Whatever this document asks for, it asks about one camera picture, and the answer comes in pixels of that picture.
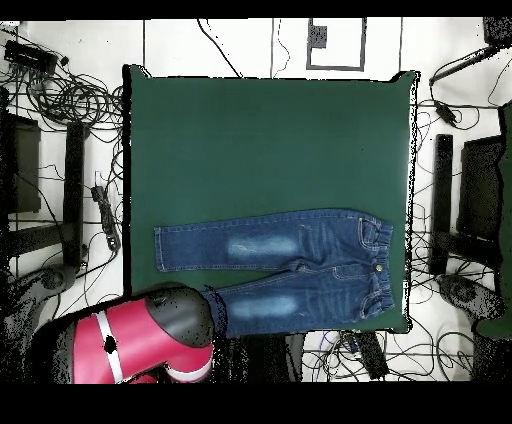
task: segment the black frame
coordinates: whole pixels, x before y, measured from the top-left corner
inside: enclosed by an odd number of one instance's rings
[[[9,231],[8,210],[5,207],[9,198],[8,190],[12,185],[15,174],[9,164],[9,144],[5,142],[5,125],[9,92],[0,88],[0,220],[2,227],[7,224],[7,230],[0,229],[1,267],[9,269],[9,259],[23,253],[33,252],[62,242],[64,265],[78,269],[82,264],[82,220],[83,220],[83,165],[84,142],[89,135],[88,127],[81,122],[67,125],[66,135],[66,169],[64,174],[63,223],[31,227],[16,232]]]
[[[361,50],[359,66],[324,66],[324,65],[312,65],[311,64],[311,49],[313,48],[311,43],[311,34],[315,25],[313,25],[313,18],[309,18],[308,21],[308,46],[307,46],[307,59],[306,59],[306,70],[308,71],[356,71],[364,72],[364,63],[366,56],[366,20],[367,18],[361,18],[362,31],[361,31]]]
[[[505,142],[503,137],[494,138]],[[463,233],[450,233],[452,160],[453,136],[439,134],[434,154],[431,212],[432,248],[429,252],[428,272],[432,275],[445,274],[450,253],[479,262],[493,270],[499,270],[503,258],[497,234],[495,237],[485,240]],[[499,220],[501,210],[496,212]]]

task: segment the jeans waistband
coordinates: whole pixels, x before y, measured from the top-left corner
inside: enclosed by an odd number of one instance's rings
[[[376,272],[376,275],[379,280],[381,290],[382,311],[385,311],[395,306],[390,284],[391,275],[389,272],[389,247],[393,235],[393,225],[389,222],[381,221],[376,218],[373,218],[373,220],[379,229],[377,242],[381,248],[377,252],[374,264],[376,269],[378,266],[378,269],[380,269],[380,271]]]

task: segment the metal bar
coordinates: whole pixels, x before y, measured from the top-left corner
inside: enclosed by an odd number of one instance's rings
[[[66,136],[66,169],[64,174],[63,222],[73,235],[62,245],[64,264],[79,268],[82,263],[82,220],[84,196],[84,142],[89,135],[81,122],[68,124]]]
[[[432,187],[431,231],[432,248],[428,257],[428,272],[440,275],[446,272],[448,251],[438,240],[440,233],[450,232],[452,194],[453,136],[438,134],[434,151],[434,182]]]
[[[439,231],[436,234],[436,244],[444,252],[454,253],[493,270],[498,270],[503,261],[499,246],[493,241]]]
[[[64,240],[71,240],[73,238],[74,228],[72,225],[63,224],[60,228]],[[59,244],[61,242],[61,235],[56,225],[42,225],[10,232],[7,240],[9,255],[14,257]]]

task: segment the black border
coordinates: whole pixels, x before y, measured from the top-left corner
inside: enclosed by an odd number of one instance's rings
[[[324,66],[324,65],[312,65],[311,64],[311,29],[314,27],[313,18],[309,18],[308,21],[308,47],[307,47],[307,59],[306,59],[306,70],[307,71],[356,71],[364,72],[364,63],[366,58],[366,24],[367,18],[361,18],[362,31],[361,31],[361,51],[359,66]]]

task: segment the jeans pant leg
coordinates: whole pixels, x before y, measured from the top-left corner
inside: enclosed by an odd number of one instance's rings
[[[391,233],[390,224],[343,209],[158,227],[157,266],[282,271],[203,293],[217,329],[225,305],[228,337],[330,329],[393,307]]]

